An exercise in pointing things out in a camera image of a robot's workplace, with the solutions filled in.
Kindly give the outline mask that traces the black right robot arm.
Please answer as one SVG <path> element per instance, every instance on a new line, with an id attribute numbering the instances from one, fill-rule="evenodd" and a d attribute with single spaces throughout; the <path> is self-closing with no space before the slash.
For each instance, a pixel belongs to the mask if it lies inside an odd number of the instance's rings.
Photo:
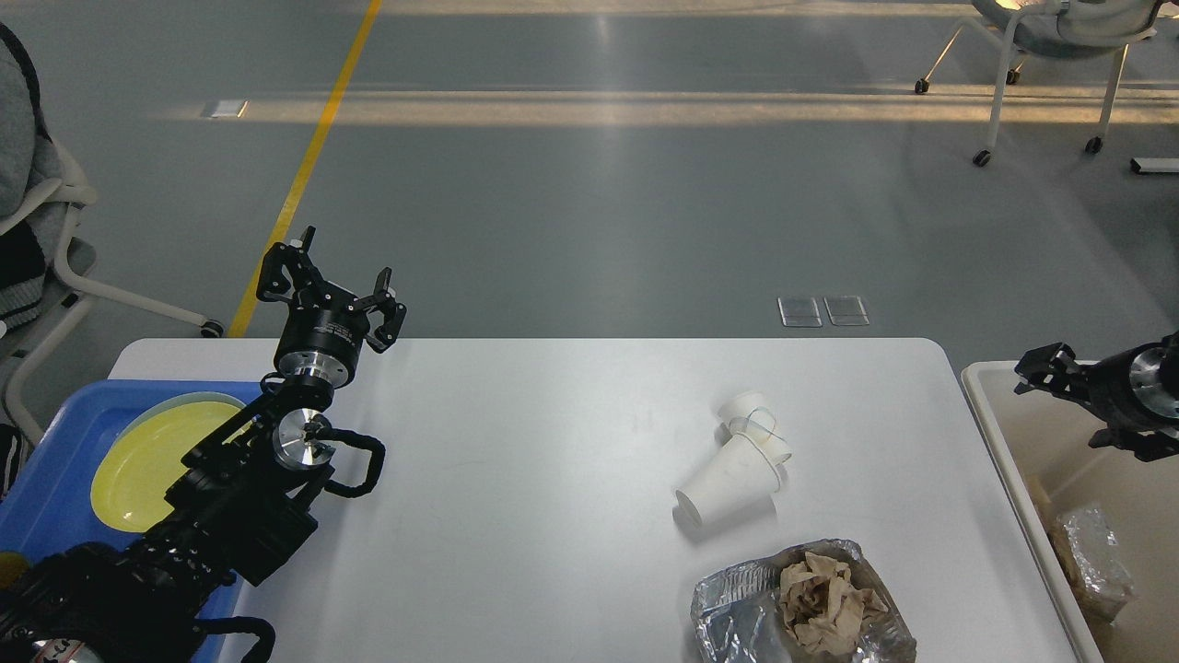
<path id="1" fill-rule="evenodd" d="M 1157 343 L 1082 365 L 1071 344 L 1041 344 L 1016 362 L 1017 395 L 1042 390 L 1078 403 L 1104 421 L 1091 448 L 1129 452 L 1141 462 L 1178 453 L 1178 340 L 1175 332 Z"/>

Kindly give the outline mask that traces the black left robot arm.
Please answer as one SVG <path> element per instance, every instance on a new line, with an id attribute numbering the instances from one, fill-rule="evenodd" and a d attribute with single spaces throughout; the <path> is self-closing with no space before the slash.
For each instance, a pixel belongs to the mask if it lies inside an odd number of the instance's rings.
<path id="1" fill-rule="evenodd" d="M 257 587 L 310 538 L 320 494 L 355 499 L 378 486 L 386 446 L 327 419 L 356 378 L 363 344 L 396 343 L 407 307 L 380 270 L 365 297 L 321 276 L 308 227 L 265 252 L 256 295 L 286 306 L 261 394 L 182 457 L 171 512 L 126 547 L 83 541 L 48 554 L 4 590 L 5 662 L 190 662 L 212 636 L 249 634 L 246 662 L 266 662 L 268 621 L 202 609 L 237 580 Z"/>

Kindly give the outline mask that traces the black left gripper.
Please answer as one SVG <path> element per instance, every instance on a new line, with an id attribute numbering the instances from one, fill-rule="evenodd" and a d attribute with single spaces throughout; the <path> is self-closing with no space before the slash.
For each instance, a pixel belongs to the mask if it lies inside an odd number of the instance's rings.
<path id="1" fill-rule="evenodd" d="M 357 373 L 363 343 L 383 354 L 396 344 L 408 307 L 391 289 L 391 267 L 378 273 L 373 291 L 355 301 L 355 311 L 324 308 L 337 302 L 332 285 L 312 264 L 316 227 L 298 239 L 275 242 L 262 260 L 256 298 L 286 306 L 286 323 L 274 353 L 279 378 L 310 375 L 332 388 L 345 387 Z"/>

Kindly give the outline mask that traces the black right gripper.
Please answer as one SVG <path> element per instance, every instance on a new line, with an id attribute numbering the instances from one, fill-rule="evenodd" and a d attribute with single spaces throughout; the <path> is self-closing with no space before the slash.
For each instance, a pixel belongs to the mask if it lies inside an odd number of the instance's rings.
<path id="1" fill-rule="evenodd" d="M 1087 402 L 1106 424 L 1091 448 L 1128 449 L 1141 462 L 1178 457 L 1175 440 L 1175 344 L 1138 344 L 1129 352 L 1079 365 L 1066 343 L 1026 352 L 1014 372 L 1016 395 L 1043 390 L 1053 398 Z"/>

